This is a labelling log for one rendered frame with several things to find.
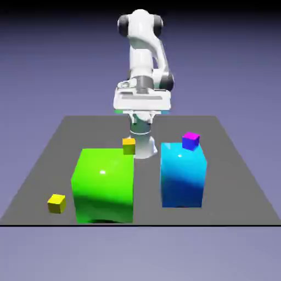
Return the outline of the small yellow cube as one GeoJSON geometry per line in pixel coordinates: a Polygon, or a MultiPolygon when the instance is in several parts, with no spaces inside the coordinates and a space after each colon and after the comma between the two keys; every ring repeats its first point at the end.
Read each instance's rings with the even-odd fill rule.
{"type": "Polygon", "coordinates": [[[53,194],[47,201],[50,213],[63,213],[66,208],[66,196],[53,194]]]}

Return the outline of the small magenta cube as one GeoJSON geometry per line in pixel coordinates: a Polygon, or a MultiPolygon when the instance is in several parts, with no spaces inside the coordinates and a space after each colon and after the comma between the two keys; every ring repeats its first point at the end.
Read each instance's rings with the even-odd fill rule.
{"type": "Polygon", "coordinates": [[[187,150],[195,150],[200,143],[200,135],[193,132],[186,132],[182,136],[182,148],[187,150]]]}

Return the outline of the small orange cube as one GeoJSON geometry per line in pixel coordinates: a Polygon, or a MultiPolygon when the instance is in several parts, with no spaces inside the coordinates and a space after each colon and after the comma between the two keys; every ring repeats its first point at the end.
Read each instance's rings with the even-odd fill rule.
{"type": "Polygon", "coordinates": [[[134,155],[136,153],[136,140],[134,138],[123,138],[122,148],[124,155],[134,155]]]}

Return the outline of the large cyan box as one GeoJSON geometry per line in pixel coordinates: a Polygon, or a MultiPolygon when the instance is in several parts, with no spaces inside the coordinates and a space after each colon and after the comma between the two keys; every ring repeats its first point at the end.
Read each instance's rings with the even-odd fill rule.
{"type": "Polygon", "coordinates": [[[201,208],[206,170],[207,161],[201,146],[188,150],[181,143],[161,143],[162,207],[201,208]]]}

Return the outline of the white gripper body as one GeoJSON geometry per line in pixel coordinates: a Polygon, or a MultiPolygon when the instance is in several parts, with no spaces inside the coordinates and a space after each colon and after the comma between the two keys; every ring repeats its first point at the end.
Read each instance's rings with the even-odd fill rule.
{"type": "Polygon", "coordinates": [[[148,89],[148,93],[137,93],[136,88],[117,88],[113,107],[127,111],[168,111],[171,109],[171,92],[148,89]]]}

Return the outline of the large green box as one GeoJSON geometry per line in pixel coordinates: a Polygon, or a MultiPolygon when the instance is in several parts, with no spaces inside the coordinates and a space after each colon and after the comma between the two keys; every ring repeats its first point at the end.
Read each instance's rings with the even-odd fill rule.
{"type": "Polygon", "coordinates": [[[134,156],[123,149],[82,149],[71,187],[77,223],[133,222],[134,156]]]}

